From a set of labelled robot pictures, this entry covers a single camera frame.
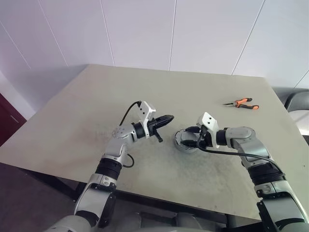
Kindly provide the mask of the black plastic chair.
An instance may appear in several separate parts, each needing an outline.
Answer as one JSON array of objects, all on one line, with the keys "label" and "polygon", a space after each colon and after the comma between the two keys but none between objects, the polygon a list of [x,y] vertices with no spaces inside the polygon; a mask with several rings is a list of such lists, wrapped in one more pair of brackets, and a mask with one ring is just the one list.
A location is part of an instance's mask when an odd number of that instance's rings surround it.
[{"label": "black plastic chair", "polygon": [[291,87],[273,87],[274,92],[288,112],[309,111],[309,89]]}]

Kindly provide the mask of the black table leg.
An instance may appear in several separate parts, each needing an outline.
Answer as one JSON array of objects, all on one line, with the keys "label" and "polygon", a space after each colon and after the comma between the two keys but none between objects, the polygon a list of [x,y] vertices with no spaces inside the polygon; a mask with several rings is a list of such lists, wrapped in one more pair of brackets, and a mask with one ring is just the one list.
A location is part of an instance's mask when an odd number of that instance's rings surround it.
[{"label": "black table leg", "polygon": [[240,219],[241,218],[238,216],[226,214],[226,220],[227,220],[226,227],[232,229],[241,226]]}]

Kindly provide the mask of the round motor lid circuit board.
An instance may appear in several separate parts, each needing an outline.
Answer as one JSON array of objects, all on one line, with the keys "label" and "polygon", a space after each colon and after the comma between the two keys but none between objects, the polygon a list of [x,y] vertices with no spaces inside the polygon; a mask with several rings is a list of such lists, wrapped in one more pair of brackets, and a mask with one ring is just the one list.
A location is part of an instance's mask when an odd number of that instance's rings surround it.
[{"label": "round motor lid circuit board", "polygon": [[196,142],[197,139],[198,136],[196,133],[186,131],[185,129],[177,131],[174,135],[174,142],[177,145],[181,145],[181,142],[185,140]]}]

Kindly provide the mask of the grey rounded shape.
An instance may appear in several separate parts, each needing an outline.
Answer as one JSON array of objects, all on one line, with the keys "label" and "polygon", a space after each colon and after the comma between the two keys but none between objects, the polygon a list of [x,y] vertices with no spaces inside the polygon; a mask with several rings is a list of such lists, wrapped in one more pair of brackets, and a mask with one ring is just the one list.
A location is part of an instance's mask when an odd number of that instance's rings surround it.
[{"label": "grey rounded shape", "polygon": [[202,230],[200,223],[192,214],[179,212],[175,220],[177,227]]}]

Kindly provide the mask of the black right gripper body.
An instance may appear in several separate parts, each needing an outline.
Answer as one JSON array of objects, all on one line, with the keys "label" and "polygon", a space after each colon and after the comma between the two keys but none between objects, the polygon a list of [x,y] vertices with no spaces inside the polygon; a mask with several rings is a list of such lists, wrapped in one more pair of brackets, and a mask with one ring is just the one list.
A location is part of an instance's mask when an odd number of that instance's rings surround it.
[{"label": "black right gripper body", "polygon": [[196,148],[207,148],[209,146],[209,143],[208,143],[208,129],[202,125],[200,127],[200,132],[194,132],[197,134],[198,136],[198,139],[199,140],[199,147],[196,147]]}]

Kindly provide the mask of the orange black pliers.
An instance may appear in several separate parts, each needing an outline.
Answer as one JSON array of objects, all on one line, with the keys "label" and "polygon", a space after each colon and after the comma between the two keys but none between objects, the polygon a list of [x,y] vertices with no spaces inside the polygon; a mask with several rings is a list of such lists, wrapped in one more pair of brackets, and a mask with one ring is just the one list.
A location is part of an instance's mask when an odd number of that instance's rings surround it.
[{"label": "orange black pliers", "polygon": [[259,109],[258,105],[248,105],[248,102],[251,102],[252,98],[243,98],[240,100],[236,100],[234,102],[225,103],[225,106],[234,106],[236,108],[244,108],[244,109],[250,109],[250,110],[257,110]]}]

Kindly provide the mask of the brown wooden door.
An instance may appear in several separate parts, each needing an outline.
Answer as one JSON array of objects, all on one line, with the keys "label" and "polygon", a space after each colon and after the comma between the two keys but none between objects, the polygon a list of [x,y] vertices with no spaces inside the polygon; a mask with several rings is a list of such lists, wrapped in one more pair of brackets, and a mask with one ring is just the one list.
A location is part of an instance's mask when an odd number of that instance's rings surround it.
[{"label": "brown wooden door", "polygon": [[0,146],[2,146],[27,120],[0,94]]}]

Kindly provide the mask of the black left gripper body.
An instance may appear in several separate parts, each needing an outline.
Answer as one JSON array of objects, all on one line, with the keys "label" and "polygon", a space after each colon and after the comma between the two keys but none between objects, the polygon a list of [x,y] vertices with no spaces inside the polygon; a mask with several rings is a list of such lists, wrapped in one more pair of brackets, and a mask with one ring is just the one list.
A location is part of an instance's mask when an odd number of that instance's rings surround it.
[{"label": "black left gripper body", "polygon": [[157,129],[162,126],[161,122],[162,122],[162,118],[160,117],[153,118],[152,120],[147,122],[147,125],[146,125],[147,126],[147,132],[146,132],[147,138],[151,136],[155,136],[160,143],[163,142],[162,137],[157,132]]}]

